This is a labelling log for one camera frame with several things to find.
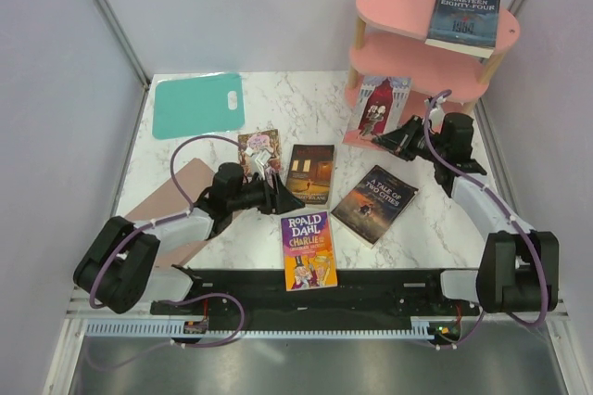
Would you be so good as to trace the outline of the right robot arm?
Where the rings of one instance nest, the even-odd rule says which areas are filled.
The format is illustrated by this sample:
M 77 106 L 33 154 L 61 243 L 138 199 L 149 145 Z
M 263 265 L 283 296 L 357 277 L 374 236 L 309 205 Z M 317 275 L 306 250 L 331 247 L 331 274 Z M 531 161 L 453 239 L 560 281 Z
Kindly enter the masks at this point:
M 485 312 L 504 312 L 526 327 L 539 327 L 558 304 L 558 238 L 523 221 L 486 183 L 486 170 L 472 156 L 473 119 L 445 115 L 441 130 L 410 118 L 399 129 L 372 142 L 405 161 L 422 158 L 435 169 L 435 181 L 468 215 L 485 240 L 474 279 Z

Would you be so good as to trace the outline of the Hamlet red cover book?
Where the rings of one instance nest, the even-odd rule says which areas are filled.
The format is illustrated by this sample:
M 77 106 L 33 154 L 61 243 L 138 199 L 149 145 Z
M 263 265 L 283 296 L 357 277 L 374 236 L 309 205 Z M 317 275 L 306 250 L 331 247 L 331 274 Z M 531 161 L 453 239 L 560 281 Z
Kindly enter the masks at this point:
M 343 143 L 374 148 L 374 137 L 395 131 L 408 101 L 411 84 L 411 77 L 365 76 Z

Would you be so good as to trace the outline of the A Tale of Two Cities book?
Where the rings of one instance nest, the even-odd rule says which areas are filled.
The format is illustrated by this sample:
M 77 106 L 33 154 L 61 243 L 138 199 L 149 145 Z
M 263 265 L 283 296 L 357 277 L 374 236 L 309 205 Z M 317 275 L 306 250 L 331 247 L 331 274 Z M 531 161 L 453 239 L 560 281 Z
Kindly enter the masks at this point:
M 333 208 L 332 216 L 369 248 L 381 239 L 415 199 L 419 189 L 379 165 Z

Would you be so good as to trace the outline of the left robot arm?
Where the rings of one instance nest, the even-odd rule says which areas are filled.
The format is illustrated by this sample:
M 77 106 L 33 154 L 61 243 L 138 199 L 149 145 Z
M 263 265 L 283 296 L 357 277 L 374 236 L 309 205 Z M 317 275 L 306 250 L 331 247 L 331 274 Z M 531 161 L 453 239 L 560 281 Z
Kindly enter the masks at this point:
M 159 252 L 218 236 L 240 210 L 280 215 L 304 207 L 277 173 L 270 181 L 258 175 L 247 181 L 239 164 L 226 162 L 183 212 L 136 223 L 121 216 L 108 219 L 77 265 L 73 282 L 89 294 L 93 308 L 125 313 L 145 294 Z

